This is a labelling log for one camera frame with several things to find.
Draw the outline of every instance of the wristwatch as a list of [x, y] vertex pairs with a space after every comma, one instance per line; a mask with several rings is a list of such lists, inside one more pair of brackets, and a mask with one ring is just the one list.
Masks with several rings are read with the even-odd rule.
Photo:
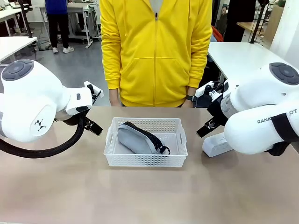
[[196, 96], [189, 96], [189, 95], [186, 96], [186, 100], [190, 100], [192, 102], [196, 102], [197, 99], [198, 99], [198, 97], [196, 97]]

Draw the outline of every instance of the gray pouch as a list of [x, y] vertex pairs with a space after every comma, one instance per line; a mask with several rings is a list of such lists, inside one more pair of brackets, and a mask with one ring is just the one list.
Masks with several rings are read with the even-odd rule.
[[163, 154], [167, 149], [159, 138], [138, 128], [131, 122], [125, 122], [118, 128], [118, 141], [136, 154]]

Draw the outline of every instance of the perforated basket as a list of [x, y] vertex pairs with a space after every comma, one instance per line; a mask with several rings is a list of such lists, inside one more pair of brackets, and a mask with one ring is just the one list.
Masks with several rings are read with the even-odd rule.
[[[118, 127], [126, 121], [157, 136], [171, 154], [134, 154], [117, 140]], [[188, 155], [186, 143], [181, 119], [113, 118], [104, 155], [111, 167], [182, 167]]]

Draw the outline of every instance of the shoe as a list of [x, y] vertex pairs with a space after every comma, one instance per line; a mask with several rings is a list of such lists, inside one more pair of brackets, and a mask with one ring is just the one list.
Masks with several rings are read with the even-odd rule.
[[58, 49], [57, 48], [53, 48], [52, 50], [53, 50], [54, 54], [58, 54]]
[[70, 46], [68, 48], [64, 48], [64, 53], [70, 53], [73, 52], [75, 49], [71, 48]]

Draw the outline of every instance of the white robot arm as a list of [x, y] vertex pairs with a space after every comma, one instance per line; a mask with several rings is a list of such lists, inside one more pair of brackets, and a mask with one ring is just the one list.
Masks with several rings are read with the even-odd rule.
[[64, 87], [53, 73], [32, 60], [11, 63], [2, 71], [1, 81], [0, 135], [19, 142], [41, 138], [55, 120], [67, 122], [74, 115], [86, 115], [93, 99], [103, 96], [102, 90], [88, 82], [83, 88]]
[[299, 73], [289, 65], [272, 63], [252, 77], [237, 84], [226, 81], [220, 96], [204, 87], [213, 99], [208, 111], [214, 118], [198, 134], [203, 137], [224, 125], [225, 139], [234, 150], [280, 155], [299, 141]]

